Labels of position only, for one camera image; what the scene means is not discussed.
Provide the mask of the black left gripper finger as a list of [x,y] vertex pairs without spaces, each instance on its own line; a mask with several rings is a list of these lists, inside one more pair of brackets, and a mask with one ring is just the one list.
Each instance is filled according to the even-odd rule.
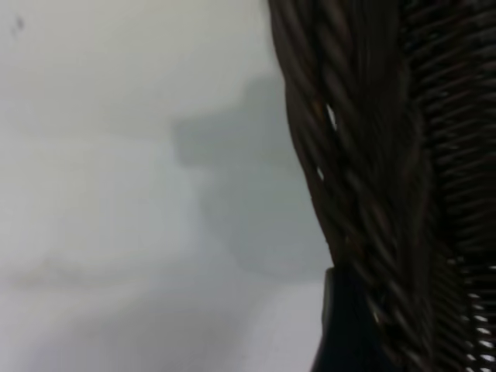
[[374,320],[363,286],[351,267],[326,271],[322,337],[313,371],[381,371]]

